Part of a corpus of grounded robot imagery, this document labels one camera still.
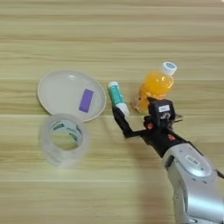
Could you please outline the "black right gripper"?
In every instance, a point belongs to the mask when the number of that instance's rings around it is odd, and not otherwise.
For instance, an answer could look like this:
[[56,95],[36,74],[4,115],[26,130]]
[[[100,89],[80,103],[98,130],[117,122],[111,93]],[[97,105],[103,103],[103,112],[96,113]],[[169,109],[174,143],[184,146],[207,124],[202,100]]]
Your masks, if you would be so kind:
[[143,119],[145,129],[133,131],[126,121],[124,113],[118,107],[113,106],[112,112],[116,123],[126,138],[141,137],[146,144],[154,148],[161,158],[172,146],[187,143],[187,141],[176,134],[172,128],[175,122],[183,121],[182,115],[176,114],[175,120],[162,119],[161,126],[157,126],[153,122],[152,116],[147,115]]

